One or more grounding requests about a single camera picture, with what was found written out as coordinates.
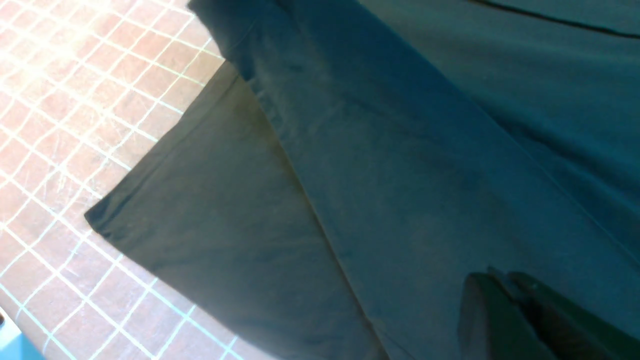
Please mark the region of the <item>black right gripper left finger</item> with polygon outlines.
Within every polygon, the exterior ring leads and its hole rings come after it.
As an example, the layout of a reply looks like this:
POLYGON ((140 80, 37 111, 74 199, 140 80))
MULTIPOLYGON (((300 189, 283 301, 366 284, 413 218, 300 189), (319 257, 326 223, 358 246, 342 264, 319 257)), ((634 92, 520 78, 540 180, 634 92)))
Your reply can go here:
POLYGON ((554 360, 555 354, 489 274, 467 275, 457 337, 463 360, 554 360))

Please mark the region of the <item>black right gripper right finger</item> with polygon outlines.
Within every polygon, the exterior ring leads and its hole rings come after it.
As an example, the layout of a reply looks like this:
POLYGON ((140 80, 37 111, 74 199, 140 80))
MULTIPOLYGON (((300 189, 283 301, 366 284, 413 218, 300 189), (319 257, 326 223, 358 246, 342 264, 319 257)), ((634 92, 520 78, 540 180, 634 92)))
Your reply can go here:
POLYGON ((524 272, 507 274, 515 301, 556 360, 638 360, 640 342, 524 272))

